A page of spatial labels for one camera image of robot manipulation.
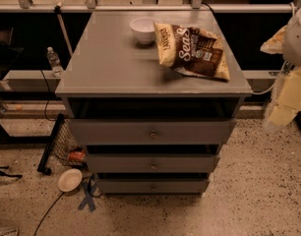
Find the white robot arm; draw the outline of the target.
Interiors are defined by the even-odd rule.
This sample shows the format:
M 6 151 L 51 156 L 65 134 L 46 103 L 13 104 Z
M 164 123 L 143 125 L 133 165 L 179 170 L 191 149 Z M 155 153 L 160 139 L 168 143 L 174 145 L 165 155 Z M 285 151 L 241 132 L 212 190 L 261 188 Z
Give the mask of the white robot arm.
M 260 50 L 281 54 L 284 60 L 264 116 L 264 128 L 277 132 L 301 111 L 301 7 L 295 10 L 292 5 L 292 17 L 287 25 L 264 42 Z

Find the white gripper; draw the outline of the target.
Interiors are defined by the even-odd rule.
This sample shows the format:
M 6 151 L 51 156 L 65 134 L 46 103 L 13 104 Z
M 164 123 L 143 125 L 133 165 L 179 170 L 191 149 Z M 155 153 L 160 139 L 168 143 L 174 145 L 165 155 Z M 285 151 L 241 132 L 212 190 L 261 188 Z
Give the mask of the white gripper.
M 262 44 L 260 50 L 267 54 L 281 54 L 284 60 L 263 121 L 268 132 L 278 132 L 301 111 L 301 26 L 282 27 Z

